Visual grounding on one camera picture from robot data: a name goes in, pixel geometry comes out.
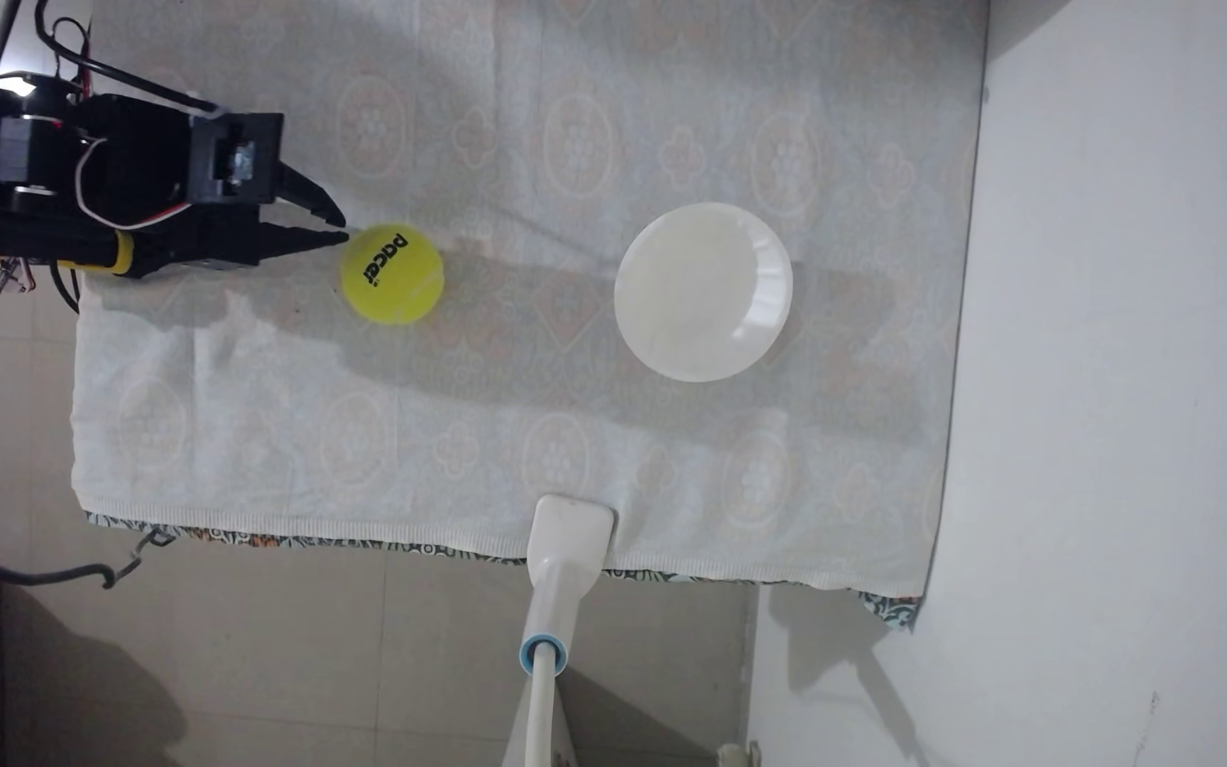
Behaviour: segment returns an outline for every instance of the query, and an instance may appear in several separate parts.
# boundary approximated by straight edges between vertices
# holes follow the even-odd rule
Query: white plastic tube
[[[525,767],[552,767],[552,691],[556,688],[556,648],[534,647],[534,686],[529,692]]]

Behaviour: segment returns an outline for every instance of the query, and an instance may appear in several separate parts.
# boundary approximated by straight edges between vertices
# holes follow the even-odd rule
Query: yellow tennis ball
[[[374,323],[410,324],[443,295],[443,259],[426,236],[405,223],[371,227],[344,245],[344,297]]]

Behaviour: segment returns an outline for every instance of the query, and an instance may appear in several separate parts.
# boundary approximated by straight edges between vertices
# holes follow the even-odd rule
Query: white towel
[[[104,4],[98,56],[286,112],[283,158],[350,225],[434,238],[448,287],[385,328],[346,307],[330,252],[90,279],[86,509],[520,557],[557,491],[617,511],[617,569],[923,592],[979,4],[234,6]],[[761,363],[691,385],[626,349],[612,279],[698,200],[768,221],[796,293]]]

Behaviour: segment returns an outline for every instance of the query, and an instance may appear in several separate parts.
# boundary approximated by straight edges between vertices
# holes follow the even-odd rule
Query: white bowl
[[[764,357],[793,302],[793,265],[764,221],[699,201],[652,221],[614,282],[623,340],[661,376],[696,384]]]

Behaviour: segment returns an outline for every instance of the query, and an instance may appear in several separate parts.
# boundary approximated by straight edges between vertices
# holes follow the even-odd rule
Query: yellow tape
[[[129,232],[115,231],[115,260],[112,266],[97,266],[92,264],[74,264],[72,260],[60,260],[60,269],[81,269],[85,271],[107,271],[109,274],[126,274],[130,265],[135,264],[135,237]]]

